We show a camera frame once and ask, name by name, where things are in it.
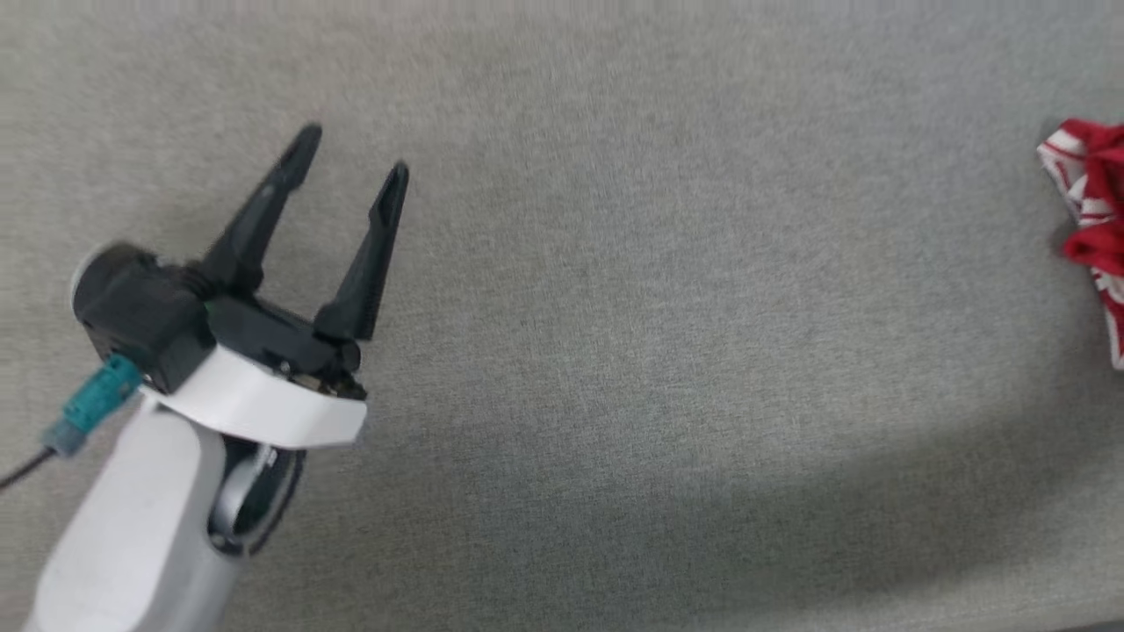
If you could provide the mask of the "grey fabric sofa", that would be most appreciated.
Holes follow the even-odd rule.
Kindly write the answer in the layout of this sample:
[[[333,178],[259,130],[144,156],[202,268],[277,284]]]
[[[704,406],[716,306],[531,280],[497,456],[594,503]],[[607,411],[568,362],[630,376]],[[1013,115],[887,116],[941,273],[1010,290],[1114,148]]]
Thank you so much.
[[[1124,628],[1068,117],[1124,123],[1124,0],[0,0],[0,471],[81,260],[201,255],[316,120],[262,292],[409,165],[372,419],[223,632]]]

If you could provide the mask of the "red and white shirt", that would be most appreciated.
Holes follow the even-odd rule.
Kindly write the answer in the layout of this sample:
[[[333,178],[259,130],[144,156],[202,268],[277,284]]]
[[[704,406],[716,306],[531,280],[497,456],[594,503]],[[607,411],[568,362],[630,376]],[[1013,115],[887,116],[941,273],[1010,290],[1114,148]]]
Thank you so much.
[[[1111,363],[1124,371],[1124,124],[1067,118],[1036,154],[1076,224],[1063,254],[1091,272]]]

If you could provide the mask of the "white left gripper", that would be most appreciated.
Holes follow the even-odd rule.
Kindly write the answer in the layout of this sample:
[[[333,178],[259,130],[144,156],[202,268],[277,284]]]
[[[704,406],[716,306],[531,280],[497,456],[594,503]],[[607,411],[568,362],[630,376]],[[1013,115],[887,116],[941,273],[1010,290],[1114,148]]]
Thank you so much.
[[[199,264],[223,292],[253,295],[285,200],[306,179],[321,125],[306,124],[233,216]],[[368,419],[357,381],[361,351],[377,328],[409,168],[390,169],[368,213],[368,232],[314,328],[297,313],[253,298],[224,296],[207,306],[214,351],[176,391],[152,385],[140,395],[221,435],[281,449],[353,443]]]

